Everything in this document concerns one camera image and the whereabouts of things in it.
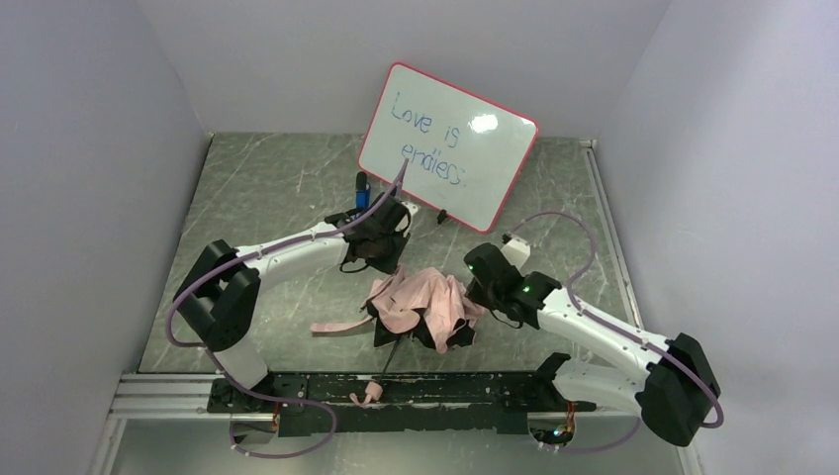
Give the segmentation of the pink folding umbrella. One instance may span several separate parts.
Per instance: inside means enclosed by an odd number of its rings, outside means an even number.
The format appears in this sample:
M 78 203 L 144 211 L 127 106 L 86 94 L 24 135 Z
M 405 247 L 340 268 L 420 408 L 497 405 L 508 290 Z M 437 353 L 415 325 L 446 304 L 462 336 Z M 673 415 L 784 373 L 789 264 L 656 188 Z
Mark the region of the pink folding umbrella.
M 314 334 L 346 333 L 373 324 L 376 347 L 416 339 L 439 354 L 474 343 L 475 326 L 487 309 L 467 297 L 466 285 L 434 267 L 396 272 L 373 282 L 356 322 L 315 323 Z

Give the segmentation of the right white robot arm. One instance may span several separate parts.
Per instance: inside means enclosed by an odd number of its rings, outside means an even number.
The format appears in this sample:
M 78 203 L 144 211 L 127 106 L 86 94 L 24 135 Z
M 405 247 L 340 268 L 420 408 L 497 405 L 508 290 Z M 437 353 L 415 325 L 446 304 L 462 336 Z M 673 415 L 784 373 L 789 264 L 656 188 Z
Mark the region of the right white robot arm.
M 536 330 L 566 337 L 604 359 L 606 366 L 568 355 L 548 372 L 550 385 L 570 402 L 594 403 L 633 414 L 664 441 L 685 447 L 715 411 L 721 394 L 701 344 L 636 328 L 602 314 L 541 272 L 522 274 L 489 242 L 470 250 L 467 295 L 488 310 Z

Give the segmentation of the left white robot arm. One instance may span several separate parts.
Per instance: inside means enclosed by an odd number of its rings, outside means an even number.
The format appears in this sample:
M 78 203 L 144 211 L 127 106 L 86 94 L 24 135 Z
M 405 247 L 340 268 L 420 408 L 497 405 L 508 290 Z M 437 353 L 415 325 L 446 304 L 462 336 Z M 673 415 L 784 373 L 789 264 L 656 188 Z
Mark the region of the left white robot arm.
M 266 394 L 273 375 L 248 333 L 258 299 L 289 280 L 361 262 L 397 270 L 418 206 L 380 194 L 360 208 L 324 218 L 302 232 L 260 244 L 208 244 L 176 291 L 167 317 L 180 315 L 219 366 L 248 390 Z

